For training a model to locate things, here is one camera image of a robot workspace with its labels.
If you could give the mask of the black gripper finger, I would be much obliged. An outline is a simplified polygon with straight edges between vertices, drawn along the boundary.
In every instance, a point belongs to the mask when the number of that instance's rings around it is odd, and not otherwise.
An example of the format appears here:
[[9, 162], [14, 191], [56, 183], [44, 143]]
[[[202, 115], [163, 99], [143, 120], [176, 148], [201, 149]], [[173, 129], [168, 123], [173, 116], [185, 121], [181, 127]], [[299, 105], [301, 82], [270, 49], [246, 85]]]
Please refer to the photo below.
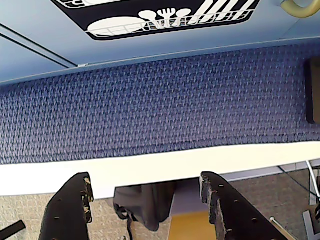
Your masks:
[[259, 210], [220, 175], [203, 171], [200, 197], [218, 240], [284, 240]]
[[41, 224], [41, 239], [88, 240], [93, 201], [89, 173], [75, 174], [48, 202]]

